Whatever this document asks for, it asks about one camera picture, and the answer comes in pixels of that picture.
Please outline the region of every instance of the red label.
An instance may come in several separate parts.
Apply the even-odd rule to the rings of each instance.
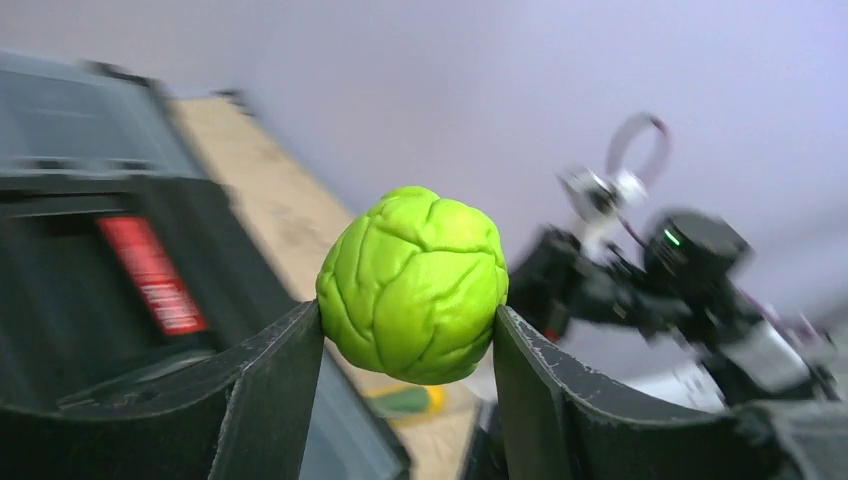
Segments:
[[[106,217],[97,223],[166,335],[206,330],[206,322],[145,219]]]

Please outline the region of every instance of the textured stress ball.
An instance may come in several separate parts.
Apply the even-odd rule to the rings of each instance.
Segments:
[[[489,217],[426,188],[404,187],[342,233],[316,290],[324,334],[350,363],[441,384],[477,367],[508,282]]]

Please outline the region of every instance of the floor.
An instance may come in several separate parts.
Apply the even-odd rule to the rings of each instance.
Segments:
[[[351,215],[253,121],[223,98],[176,102],[182,126],[227,185],[237,214],[293,295],[315,296],[315,275]],[[388,378],[347,365],[361,389]],[[456,478],[474,416],[474,397],[451,385],[444,414],[398,426],[412,455],[414,480]]]

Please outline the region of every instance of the white wall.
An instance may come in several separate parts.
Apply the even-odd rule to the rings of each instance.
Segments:
[[[649,109],[676,150],[636,225],[672,204],[720,213],[758,251],[741,279],[755,295],[844,296],[845,2],[311,0],[276,17],[243,85],[355,211],[426,185],[490,213],[517,259],[537,224],[571,215],[554,173],[600,167],[612,131]],[[603,363],[601,337],[575,348]]]
[[[233,84],[277,0],[0,0],[0,48],[115,63],[180,96]]]

